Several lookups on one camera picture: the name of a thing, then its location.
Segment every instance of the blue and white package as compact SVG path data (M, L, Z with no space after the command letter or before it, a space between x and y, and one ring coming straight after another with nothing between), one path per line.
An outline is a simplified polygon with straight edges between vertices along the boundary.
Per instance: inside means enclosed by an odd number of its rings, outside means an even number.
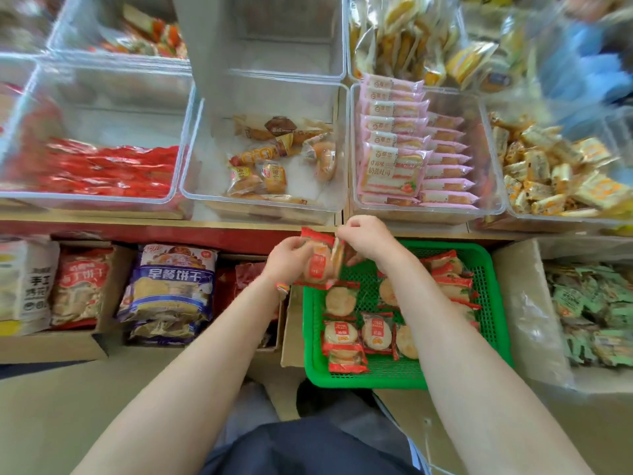
M132 274L125 319L210 320L217 256L207 248L146 245Z

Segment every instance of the floor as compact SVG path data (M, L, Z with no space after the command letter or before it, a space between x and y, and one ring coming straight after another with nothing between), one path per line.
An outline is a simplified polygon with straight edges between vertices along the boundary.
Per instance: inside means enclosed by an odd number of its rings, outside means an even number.
M178 350L115 346L106 361L88 362L0 381L0 473L68 475L109 422ZM259 355L249 375L264 383L282 420L297 418L295 391L302 368L281 368L279 354ZM633 398L587 398L535 390L596 475L633 465ZM427 392L381 390L393 416L432 462L466 472Z

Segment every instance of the green plastic basket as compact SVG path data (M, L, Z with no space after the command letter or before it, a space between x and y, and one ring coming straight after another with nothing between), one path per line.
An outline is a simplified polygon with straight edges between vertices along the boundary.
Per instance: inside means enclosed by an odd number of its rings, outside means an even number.
M476 302L482 306L477 320L481 335L512 366L510 337L490 254L474 243L427 240L400 240L400 243L419 258L437 255L451 249L457 251L457 255L467 269L474 273L473 288L480 295ZM377 276L375 263L367 260L354 267L345 267L341 278L359 281L361 284L356 302L357 311L377 311L380 279ZM417 360L394 361L387 355L367 355L369 373L329 373L327 357L321 352L322 310L325 306L325 294L324 290L309 287L303 289L305 367L306 374L313 384L324 388L427 389L427 383ZM395 311L395 321L403 322L399 311Z

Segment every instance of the hand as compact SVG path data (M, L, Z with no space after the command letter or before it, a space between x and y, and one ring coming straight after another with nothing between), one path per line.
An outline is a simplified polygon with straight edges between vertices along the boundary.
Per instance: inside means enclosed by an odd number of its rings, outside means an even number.
M313 251L314 245L306 243L305 238L289 237L270 252L262 275L274 283L292 285L305 270Z
M367 257L376 262L378 267L383 261L392 256L395 251L405 249L396 240L387 225L375 216L352 216L344 227L339 227L336 236L349 243L361 257ZM347 265L359 262L359 257L352 258Z

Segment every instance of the forearm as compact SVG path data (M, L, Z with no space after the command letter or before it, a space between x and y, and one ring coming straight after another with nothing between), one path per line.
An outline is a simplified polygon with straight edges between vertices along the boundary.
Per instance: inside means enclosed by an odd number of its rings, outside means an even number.
M590 474L529 387L455 310L414 255L384 270L447 433L471 475Z
M257 278L117 416L74 475L193 475L213 447L279 295Z

